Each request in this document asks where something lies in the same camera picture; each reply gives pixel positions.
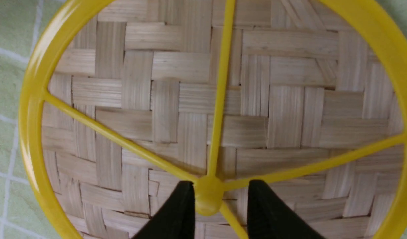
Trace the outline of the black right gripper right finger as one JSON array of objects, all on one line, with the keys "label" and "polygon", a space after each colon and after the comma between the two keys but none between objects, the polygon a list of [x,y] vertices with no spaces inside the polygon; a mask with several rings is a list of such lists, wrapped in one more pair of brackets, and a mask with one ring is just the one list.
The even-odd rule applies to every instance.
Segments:
[{"label": "black right gripper right finger", "polygon": [[247,232],[250,239],[323,239],[291,210],[263,180],[248,188]]}]

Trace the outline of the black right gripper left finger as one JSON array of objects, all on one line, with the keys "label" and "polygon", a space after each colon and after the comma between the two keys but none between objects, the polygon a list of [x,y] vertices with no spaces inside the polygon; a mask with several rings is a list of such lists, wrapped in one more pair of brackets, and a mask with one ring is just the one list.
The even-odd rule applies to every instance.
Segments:
[{"label": "black right gripper left finger", "polygon": [[180,181],[158,212],[133,238],[193,239],[194,236],[194,186],[190,181]]}]

